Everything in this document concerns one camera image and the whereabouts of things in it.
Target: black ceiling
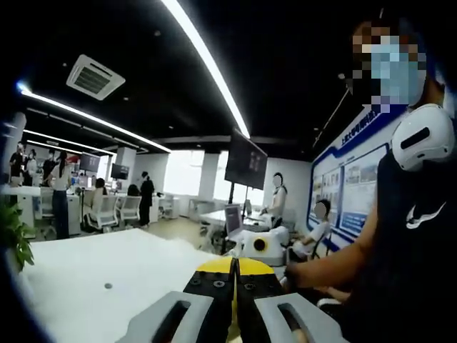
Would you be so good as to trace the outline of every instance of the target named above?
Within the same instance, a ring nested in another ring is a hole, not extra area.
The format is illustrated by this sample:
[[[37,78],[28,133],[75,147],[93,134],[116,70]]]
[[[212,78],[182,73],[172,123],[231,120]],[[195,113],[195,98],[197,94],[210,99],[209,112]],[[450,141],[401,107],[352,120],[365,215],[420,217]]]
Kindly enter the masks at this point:
[[[312,148],[346,91],[338,74],[347,72],[350,64],[351,32],[378,8],[329,9],[327,4],[300,2],[262,1],[259,6],[258,1],[179,1],[212,53],[251,136],[283,139],[283,144],[261,144],[271,156],[312,160],[361,110],[346,97]],[[17,31],[10,31],[6,39],[14,52],[11,89],[23,81],[35,94],[151,140],[225,136],[236,125],[189,38],[159,0],[72,5],[40,1],[18,9],[16,21]],[[66,79],[80,54],[122,75],[125,84],[103,101],[68,87]],[[11,112],[24,111],[29,130],[98,148],[123,145],[29,110],[34,109],[159,152],[16,90],[13,95]],[[164,145],[187,149],[197,144]],[[199,145],[208,150],[228,146]]]

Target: ceiling air conditioner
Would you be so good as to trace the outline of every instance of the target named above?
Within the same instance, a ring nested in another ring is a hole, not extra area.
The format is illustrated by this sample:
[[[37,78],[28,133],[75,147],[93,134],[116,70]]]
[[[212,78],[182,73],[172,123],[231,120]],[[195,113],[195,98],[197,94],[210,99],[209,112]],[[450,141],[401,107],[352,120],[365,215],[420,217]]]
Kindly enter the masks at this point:
[[[86,55],[79,56],[66,80],[66,85],[98,100],[105,99],[125,78]]]

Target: hand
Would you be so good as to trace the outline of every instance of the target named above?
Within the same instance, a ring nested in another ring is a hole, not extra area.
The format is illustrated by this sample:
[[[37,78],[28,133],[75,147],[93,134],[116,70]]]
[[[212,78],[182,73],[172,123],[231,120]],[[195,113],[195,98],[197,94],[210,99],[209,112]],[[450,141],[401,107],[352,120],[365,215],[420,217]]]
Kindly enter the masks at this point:
[[[316,291],[320,291],[320,293],[324,293],[324,294],[327,294],[327,292],[328,292],[327,286],[317,286],[317,287],[314,287],[314,289]]]

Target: laptop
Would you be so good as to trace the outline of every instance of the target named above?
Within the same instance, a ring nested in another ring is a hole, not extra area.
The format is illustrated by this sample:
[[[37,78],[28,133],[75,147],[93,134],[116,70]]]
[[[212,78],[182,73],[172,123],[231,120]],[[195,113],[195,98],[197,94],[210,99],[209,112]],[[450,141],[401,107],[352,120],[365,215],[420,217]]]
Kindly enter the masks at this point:
[[[243,219],[239,205],[227,205],[224,209],[226,215],[227,239],[236,241],[236,237],[243,231]]]

